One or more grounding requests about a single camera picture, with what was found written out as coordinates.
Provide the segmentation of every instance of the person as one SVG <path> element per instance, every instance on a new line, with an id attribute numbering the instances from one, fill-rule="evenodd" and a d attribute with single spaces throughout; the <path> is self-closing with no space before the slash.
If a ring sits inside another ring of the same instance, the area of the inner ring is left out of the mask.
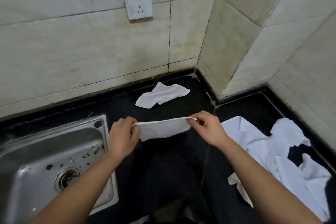
<path id="1" fill-rule="evenodd" d="M 201 111 L 191 117 L 197 120 L 190 119 L 189 124 L 230 161 L 254 209 L 265 223 L 322 223 L 282 183 L 226 134 L 216 116 Z M 137 120 L 132 117 L 114 122 L 109 134 L 107 153 L 32 218 L 30 224 L 85 223 L 112 172 L 137 145 L 140 128 L 132 127 L 135 122 Z"/>

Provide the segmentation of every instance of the crumpled white cloth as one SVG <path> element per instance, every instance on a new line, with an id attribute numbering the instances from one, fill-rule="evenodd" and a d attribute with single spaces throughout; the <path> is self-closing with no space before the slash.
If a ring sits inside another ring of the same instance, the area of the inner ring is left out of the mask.
<path id="1" fill-rule="evenodd" d="M 156 103 L 162 105 L 170 100 L 178 97 L 183 97 L 190 92 L 187 88 L 173 84 L 171 86 L 166 86 L 161 82 L 158 82 L 155 88 L 151 92 L 146 92 L 142 94 L 135 105 L 143 108 L 152 108 Z"/>
<path id="2" fill-rule="evenodd" d="M 153 138 L 166 138 L 170 137 L 191 128 L 187 119 L 194 119 L 192 117 L 181 117 L 170 120 L 159 120 L 150 122 L 136 122 L 132 126 L 137 125 L 140 127 L 140 139 L 146 141 Z"/>
<path id="3" fill-rule="evenodd" d="M 240 116 L 221 123 L 229 137 L 246 150 L 260 165 L 271 172 L 289 191 L 300 199 L 314 214 L 325 222 L 329 219 L 325 186 L 330 173 L 303 154 L 303 163 L 297 167 L 287 156 L 289 148 L 300 144 L 310 146 L 310 141 L 301 129 L 287 118 L 279 119 L 273 125 L 271 136 L 267 137 L 254 125 Z M 235 173 L 229 176 L 230 185 L 237 189 L 252 207 L 253 204 Z"/>

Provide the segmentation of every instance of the outlet cover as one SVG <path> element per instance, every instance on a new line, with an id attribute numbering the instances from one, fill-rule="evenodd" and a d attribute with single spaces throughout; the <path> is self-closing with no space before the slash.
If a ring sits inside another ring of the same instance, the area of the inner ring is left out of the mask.
<path id="1" fill-rule="evenodd" d="M 124 0 L 129 20 L 153 17 L 152 0 Z"/>

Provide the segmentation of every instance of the stainless steel sink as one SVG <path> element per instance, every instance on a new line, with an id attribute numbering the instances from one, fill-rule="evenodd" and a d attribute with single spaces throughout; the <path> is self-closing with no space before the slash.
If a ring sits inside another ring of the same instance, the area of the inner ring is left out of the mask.
<path id="1" fill-rule="evenodd" d="M 88 118 L 0 145 L 0 219 L 23 224 L 107 150 L 106 116 Z M 119 200 L 112 174 L 95 213 Z"/>

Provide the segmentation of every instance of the person's left arm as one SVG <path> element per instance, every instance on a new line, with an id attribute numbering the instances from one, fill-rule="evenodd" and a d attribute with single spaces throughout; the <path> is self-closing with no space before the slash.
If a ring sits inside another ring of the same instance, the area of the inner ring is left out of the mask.
<path id="1" fill-rule="evenodd" d="M 135 122 L 132 117 L 114 122 L 107 153 L 32 218 L 30 224 L 85 223 L 113 171 L 139 141 L 140 128 L 131 129 Z"/>

